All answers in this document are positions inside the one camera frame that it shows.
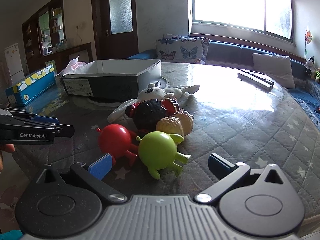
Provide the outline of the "red round toy figure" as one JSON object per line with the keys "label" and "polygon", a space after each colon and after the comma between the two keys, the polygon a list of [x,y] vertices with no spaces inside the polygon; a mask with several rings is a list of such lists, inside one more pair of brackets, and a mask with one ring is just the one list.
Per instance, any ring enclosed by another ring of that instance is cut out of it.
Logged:
{"label": "red round toy figure", "polygon": [[103,153],[112,157],[112,165],[116,165],[119,158],[125,157],[132,166],[138,157],[138,146],[133,143],[132,136],[135,132],[129,131],[119,124],[110,124],[103,129],[97,128],[99,133],[98,145]]}

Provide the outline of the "beige sheep toy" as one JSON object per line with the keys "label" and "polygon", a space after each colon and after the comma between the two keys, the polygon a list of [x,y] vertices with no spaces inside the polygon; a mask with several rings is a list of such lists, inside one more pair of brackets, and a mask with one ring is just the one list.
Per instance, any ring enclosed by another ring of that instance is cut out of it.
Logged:
{"label": "beige sheep toy", "polygon": [[167,134],[179,134],[186,136],[193,130],[194,116],[185,110],[179,110],[172,116],[162,118],[157,122],[156,131]]}

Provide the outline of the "green round toy figure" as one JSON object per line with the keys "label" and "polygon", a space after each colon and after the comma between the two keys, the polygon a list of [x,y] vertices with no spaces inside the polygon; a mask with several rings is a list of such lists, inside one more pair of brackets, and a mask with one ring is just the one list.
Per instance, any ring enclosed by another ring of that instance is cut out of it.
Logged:
{"label": "green round toy figure", "polygon": [[146,134],[143,138],[136,137],[139,142],[138,155],[141,162],[148,168],[149,174],[159,180],[159,170],[170,169],[175,176],[179,176],[183,167],[175,163],[176,160],[187,164],[191,158],[189,154],[178,152],[177,145],[184,141],[179,134],[167,134],[161,131],[154,131]]}

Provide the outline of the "black haired doll toy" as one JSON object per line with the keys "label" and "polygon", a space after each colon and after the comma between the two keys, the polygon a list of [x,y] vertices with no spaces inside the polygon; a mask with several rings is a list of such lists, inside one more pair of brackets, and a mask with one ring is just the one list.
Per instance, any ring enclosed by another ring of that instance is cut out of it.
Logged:
{"label": "black haired doll toy", "polygon": [[127,106],[125,114],[132,119],[138,130],[152,132],[156,130],[159,120],[172,116],[179,110],[180,106],[175,98],[150,99]]}

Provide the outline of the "white plush rabbit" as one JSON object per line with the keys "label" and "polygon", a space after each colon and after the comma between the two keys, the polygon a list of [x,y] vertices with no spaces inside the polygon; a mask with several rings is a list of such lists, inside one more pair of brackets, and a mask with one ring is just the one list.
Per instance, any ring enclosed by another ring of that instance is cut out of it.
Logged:
{"label": "white plush rabbit", "polygon": [[164,100],[166,98],[175,98],[179,100],[181,96],[185,93],[194,94],[200,88],[200,85],[180,85],[178,87],[168,87],[159,88],[156,87],[154,83],[148,84],[146,89],[142,90],[137,98],[130,99],[122,103],[118,108],[116,108],[107,118],[109,123],[113,123],[125,114],[125,109],[127,106],[134,103],[140,103],[145,100],[158,99]]}

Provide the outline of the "blue yellow patterned box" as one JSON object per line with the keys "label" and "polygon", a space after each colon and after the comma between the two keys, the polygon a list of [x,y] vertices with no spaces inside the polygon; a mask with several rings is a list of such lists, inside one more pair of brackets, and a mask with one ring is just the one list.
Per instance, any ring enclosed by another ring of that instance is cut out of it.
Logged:
{"label": "blue yellow patterned box", "polygon": [[24,77],[7,88],[5,93],[11,105],[24,107],[54,85],[55,68],[50,64]]}

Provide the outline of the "white refrigerator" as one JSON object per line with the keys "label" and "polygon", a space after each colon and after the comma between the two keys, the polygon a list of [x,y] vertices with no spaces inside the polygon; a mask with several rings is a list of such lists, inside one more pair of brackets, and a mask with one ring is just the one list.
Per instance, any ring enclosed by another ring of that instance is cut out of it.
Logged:
{"label": "white refrigerator", "polygon": [[24,78],[23,66],[19,52],[18,43],[15,43],[4,49],[9,77],[12,84],[17,83]]}

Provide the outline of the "tissue pack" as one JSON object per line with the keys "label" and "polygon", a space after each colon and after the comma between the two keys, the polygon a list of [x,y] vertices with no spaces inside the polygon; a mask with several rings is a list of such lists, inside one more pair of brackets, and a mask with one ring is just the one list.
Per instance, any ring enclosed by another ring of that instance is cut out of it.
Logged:
{"label": "tissue pack", "polygon": [[67,65],[67,67],[65,69],[63,69],[61,72],[60,72],[60,75],[63,76],[64,74],[67,74],[68,72],[71,72],[79,67],[82,67],[86,64],[85,61],[79,61],[79,55],[78,57],[72,59],[69,64]]}

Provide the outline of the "white remote control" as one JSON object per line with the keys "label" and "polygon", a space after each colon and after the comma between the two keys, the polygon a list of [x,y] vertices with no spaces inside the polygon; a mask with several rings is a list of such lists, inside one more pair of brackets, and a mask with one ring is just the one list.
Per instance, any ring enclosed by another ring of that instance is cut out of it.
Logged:
{"label": "white remote control", "polygon": [[273,86],[270,85],[269,83],[266,83],[265,81],[263,81],[257,77],[254,77],[252,75],[249,75],[247,73],[238,72],[238,77],[248,83],[251,83],[251,84],[267,91],[267,92],[271,92],[273,89]]}

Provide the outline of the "grey cardboard box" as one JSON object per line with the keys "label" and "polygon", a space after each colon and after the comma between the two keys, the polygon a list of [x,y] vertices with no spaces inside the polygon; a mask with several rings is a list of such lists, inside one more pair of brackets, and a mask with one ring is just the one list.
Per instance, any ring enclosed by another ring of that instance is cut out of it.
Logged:
{"label": "grey cardboard box", "polygon": [[96,60],[68,66],[60,73],[60,78],[68,95],[124,102],[136,98],[148,84],[159,81],[161,60]]}

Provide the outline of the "black remote control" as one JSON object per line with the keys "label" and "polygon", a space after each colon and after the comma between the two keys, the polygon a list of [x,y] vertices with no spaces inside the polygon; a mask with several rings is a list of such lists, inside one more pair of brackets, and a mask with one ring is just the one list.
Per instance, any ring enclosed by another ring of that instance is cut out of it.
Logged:
{"label": "black remote control", "polygon": [[273,82],[271,79],[269,79],[269,78],[268,78],[266,75],[264,75],[264,74],[260,74],[260,73],[253,72],[253,71],[246,70],[246,69],[242,69],[241,71],[244,72],[244,73],[246,73],[246,74],[249,74],[249,75],[251,75],[251,76],[253,76],[253,77],[258,78],[258,79],[260,79],[260,80],[268,83],[269,85],[272,85],[272,86],[274,85],[274,82]]}

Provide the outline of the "white cushion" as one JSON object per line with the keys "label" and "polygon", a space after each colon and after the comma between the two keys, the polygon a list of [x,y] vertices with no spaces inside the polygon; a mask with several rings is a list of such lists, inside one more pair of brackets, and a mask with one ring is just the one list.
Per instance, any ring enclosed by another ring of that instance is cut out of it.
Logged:
{"label": "white cushion", "polygon": [[284,88],[295,88],[289,56],[253,53],[252,57],[257,72],[268,75]]}

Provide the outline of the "dark wooden door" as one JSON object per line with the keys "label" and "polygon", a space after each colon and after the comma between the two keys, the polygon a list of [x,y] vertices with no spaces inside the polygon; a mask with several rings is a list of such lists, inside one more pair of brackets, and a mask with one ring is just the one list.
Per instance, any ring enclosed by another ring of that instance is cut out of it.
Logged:
{"label": "dark wooden door", "polygon": [[92,0],[98,59],[125,59],[138,53],[136,0]]}

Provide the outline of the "colourful pinwheel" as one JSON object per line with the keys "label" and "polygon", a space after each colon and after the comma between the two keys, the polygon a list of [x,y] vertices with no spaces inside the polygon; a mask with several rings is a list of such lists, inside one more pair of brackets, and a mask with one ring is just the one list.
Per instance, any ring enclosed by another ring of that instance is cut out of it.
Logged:
{"label": "colourful pinwheel", "polygon": [[306,60],[306,56],[308,54],[307,51],[307,45],[310,44],[312,42],[312,33],[309,29],[305,30],[305,34],[304,34],[304,60]]}

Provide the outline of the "window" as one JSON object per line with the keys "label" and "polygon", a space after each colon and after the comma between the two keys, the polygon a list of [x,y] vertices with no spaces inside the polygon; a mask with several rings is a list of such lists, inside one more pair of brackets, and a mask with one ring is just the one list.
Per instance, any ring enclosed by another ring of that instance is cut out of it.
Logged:
{"label": "window", "polygon": [[292,0],[192,0],[195,22],[230,25],[293,39]]}

